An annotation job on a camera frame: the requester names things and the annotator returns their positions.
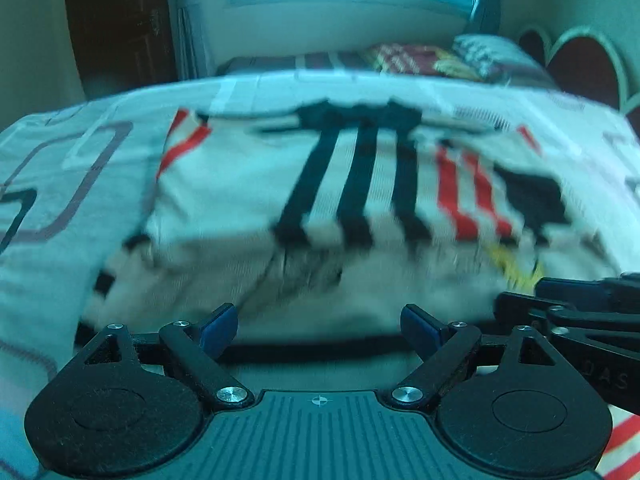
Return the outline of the striped cream knit sweater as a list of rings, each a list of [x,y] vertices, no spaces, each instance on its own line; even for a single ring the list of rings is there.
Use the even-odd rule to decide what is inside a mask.
[[[565,123],[575,143],[397,101],[179,108],[150,210],[81,321],[148,332],[230,302],[248,377],[380,378],[408,302],[483,323],[499,292],[638,269],[638,140],[593,112]],[[384,356],[356,372],[351,342]]]

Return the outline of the white patterned bed sheet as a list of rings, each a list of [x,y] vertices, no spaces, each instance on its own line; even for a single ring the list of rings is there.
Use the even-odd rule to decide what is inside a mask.
[[[250,406],[215,414],[185,451],[143,474],[62,476],[40,464],[25,434],[26,411],[79,351],[113,324],[95,329],[85,325],[81,315],[104,262],[140,229],[150,210],[155,173],[175,112],[269,112],[319,101],[397,101],[459,117],[470,125],[523,124],[542,132],[548,141],[568,143],[577,141],[577,130],[565,118],[586,111],[597,113],[603,125],[636,136],[622,114],[561,91],[356,73],[284,72],[166,84],[18,120],[1,135],[2,477],[637,478],[639,403],[608,404],[596,389],[612,416],[612,432],[595,477],[446,477],[426,418],[399,406],[400,382],[422,363],[401,335],[400,315],[407,304],[399,312],[396,350],[380,378],[356,382],[333,375],[317,387],[293,385],[284,366],[270,367],[262,377],[248,377],[250,354],[240,341],[238,311],[236,335],[217,362],[250,390]],[[518,326],[530,326],[500,324],[494,315],[498,295],[492,300],[490,319],[483,323],[443,321],[420,304],[408,304],[446,325],[473,325],[485,336],[508,336]]]

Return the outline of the heart shaped red headboard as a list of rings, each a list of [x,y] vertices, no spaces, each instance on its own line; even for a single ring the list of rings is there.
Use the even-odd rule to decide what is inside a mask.
[[[623,58],[603,32],[575,26],[552,41],[541,26],[529,25],[516,43],[546,68],[561,90],[616,108],[639,135],[639,93],[630,93]]]

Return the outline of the striped pillow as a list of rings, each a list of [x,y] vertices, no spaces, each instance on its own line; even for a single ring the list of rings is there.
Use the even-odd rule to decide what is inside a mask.
[[[554,90],[546,70],[515,42],[492,35],[459,35],[452,50],[488,84]]]

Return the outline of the red folded blanket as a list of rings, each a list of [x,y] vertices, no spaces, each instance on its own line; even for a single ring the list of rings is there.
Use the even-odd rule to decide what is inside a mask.
[[[379,73],[482,82],[478,71],[452,52],[425,44],[377,44],[362,52]]]

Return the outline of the striped far bed sheet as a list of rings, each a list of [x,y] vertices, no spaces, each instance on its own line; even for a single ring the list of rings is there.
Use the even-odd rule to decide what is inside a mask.
[[[263,74],[282,70],[356,70],[375,68],[360,51],[314,52],[288,56],[232,58],[217,68],[217,76]]]

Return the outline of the dark wooden door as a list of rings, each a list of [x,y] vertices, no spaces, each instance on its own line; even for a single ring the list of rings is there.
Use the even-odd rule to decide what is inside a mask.
[[[168,0],[65,0],[89,100],[178,80]]]

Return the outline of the teal left curtain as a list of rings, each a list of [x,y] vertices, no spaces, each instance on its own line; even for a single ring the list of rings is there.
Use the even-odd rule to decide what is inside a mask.
[[[202,0],[167,0],[176,69],[180,80],[200,79],[215,70],[203,25]]]

